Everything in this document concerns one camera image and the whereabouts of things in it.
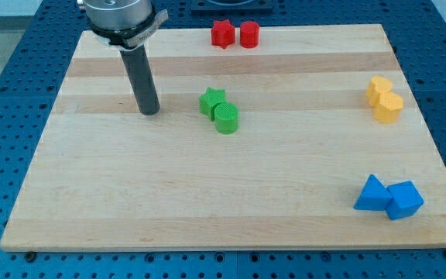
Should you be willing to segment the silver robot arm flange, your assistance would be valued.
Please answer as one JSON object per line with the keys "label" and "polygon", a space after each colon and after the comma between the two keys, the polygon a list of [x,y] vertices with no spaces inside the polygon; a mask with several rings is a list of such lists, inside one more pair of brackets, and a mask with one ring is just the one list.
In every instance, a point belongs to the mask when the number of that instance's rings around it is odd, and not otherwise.
{"label": "silver robot arm flange", "polygon": [[150,0],[77,0],[91,30],[106,44],[123,51],[142,45],[168,20]]}

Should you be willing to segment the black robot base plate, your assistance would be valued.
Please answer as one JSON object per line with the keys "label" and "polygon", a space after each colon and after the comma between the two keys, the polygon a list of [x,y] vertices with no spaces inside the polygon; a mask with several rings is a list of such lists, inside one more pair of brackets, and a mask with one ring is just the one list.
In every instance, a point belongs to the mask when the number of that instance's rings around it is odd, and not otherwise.
{"label": "black robot base plate", "polygon": [[191,0],[191,14],[209,12],[271,12],[273,0]]}

